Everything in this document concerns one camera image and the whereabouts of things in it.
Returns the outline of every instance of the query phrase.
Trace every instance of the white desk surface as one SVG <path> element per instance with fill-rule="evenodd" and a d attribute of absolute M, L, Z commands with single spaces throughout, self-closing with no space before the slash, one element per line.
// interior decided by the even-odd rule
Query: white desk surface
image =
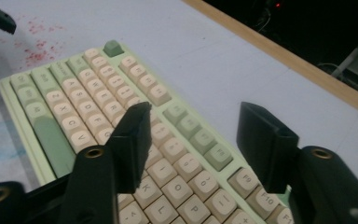
<path fill-rule="evenodd" d="M 358 176 L 358 109 L 182 1 L 0 1 L 0 79 L 115 39 L 124 42 L 236 145 L 240 103 L 267 108 L 300 147 L 334 150 Z M 0 181 L 38 187 L 0 96 Z"/>

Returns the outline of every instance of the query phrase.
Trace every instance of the green keyboard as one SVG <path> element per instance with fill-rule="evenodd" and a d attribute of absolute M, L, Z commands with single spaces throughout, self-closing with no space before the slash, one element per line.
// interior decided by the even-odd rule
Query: green keyboard
<path fill-rule="evenodd" d="M 0 80 L 41 185 L 67 175 L 81 149 L 104 145 L 131 106 L 152 104 L 140 188 L 120 194 L 120 223 L 294 223 L 239 151 L 115 40 Z"/>

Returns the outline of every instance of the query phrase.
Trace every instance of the wooden edge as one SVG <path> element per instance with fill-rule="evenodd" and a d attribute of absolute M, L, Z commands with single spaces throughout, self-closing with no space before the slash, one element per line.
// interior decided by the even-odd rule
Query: wooden edge
<path fill-rule="evenodd" d="M 251 28 L 245 26 L 239 21 L 229 17 L 224 12 L 210 6 L 202 0 L 183 0 L 185 3 L 203 13 L 210 19 L 226 27 L 234 34 L 240 36 L 257 48 L 265 51 L 271 57 L 293 69 L 301 76 L 311 82 L 319 85 L 326 91 L 329 91 L 347 104 L 358 109 L 358 91 L 349 87 L 345 83 L 338 81 L 334 77 L 326 74 L 324 71 L 314 65 L 304 61 L 294 53 L 282 48 L 278 44 L 267 39 Z"/>

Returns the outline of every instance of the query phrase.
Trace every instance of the black bracket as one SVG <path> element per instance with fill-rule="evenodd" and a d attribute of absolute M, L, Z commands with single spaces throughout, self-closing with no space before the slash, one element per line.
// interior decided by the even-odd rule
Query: black bracket
<path fill-rule="evenodd" d="M 298 136 L 264 107 L 241 104 L 237 144 L 268 193 L 291 187 L 295 223 L 358 223 L 358 179 L 323 147 L 297 148 Z"/>

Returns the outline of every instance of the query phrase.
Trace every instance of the green keycap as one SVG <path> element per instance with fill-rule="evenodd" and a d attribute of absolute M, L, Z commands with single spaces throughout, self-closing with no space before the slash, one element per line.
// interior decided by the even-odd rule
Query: green keycap
<path fill-rule="evenodd" d="M 67 63 L 76 76 L 78 76 L 81 71 L 90 68 L 81 56 L 71 57 Z"/>
<path fill-rule="evenodd" d="M 168 107 L 167 110 L 163 112 L 165 118 L 167 118 L 172 124 L 176 125 L 179 120 L 181 120 L 186 114 L 186 109 L 179 105 L 179 104 L 173 104 L 170 107 Z"/>
<path fill-rule="evenodd" d="M 68 65 L 63 62 L 52 63 L 50 71 L 60 84 L 68 78 L 75 77 Z"/>
<path fill-rule="evenodd" d="M 61 89 L 47 68 L 38 67 L 33 69 L 31 77 L 43 97 L 46 97 L 46 94 L 50 91 L 58 91 Z"/>
<path fill-rule="evenodd" d="M 216 145 L 213 135 L 205 129 L 199 130 L 191 139 L 190 143 L 202 155 Z"/>
<path fill-rule="evenodd" d="M 37 91 L 34 86 L 27 86 L 19 89 L 17 96 L 20 99 L 22 107 L 26 107 L 33 102 L 43 101 L 39 91 Z"/>
<path fill-rule="evenodd" d="M 111 58 L 117 56 L 118 54 L 124 53 L 124 50 L 116 40 L 110 40 L 106 42 L 105 46 L 103 47 L 103 51 Z"/>
<path fill-rule="evenodd" d="M 176 128 L 186 139 L 189 139 L 200 129 L 200 123 L 193 116 L 187 115 L 179 121 Z"/>
<path fill-rule="evenodd" d="M 10 77 L 11 86 L 15 91 L 18 91 L 19 88 L 26 87 L 29 85 L 34 85 L 30 76 L 25 73 L 18 73 Z"/>
<path fill-rule="evenodd" d="M 221 171 L 232 161 L 231 153 L 221 144 L 211 148 L 204 157 L 216 171 Z"/>
<path fill-rule="evenodd" d="M 25 107 L 25 112 L 55 175 L 69 174 L 75 162 L 75 152 L 46 104 L 31 103 Z"/>
<path fill-rule="evenodd" d="M 49 111 L 44 103 L 35 102 L 25 107 L 25 114 L 27 114 L 28 120 L 31 122 L 31 125 L 34 126 L 37 119 L 42 117 L 48 117 Z"/>

